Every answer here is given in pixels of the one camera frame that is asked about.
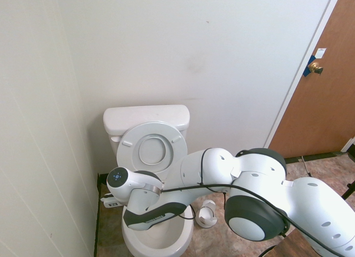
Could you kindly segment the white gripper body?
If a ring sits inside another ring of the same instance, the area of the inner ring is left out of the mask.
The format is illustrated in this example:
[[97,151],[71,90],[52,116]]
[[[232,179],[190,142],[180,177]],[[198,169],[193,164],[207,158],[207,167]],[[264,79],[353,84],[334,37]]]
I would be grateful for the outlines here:
[[106,208],[114,208],[123,206],[119,201],[117,201],[113,196],[106,196],[102,198],[102,202]]

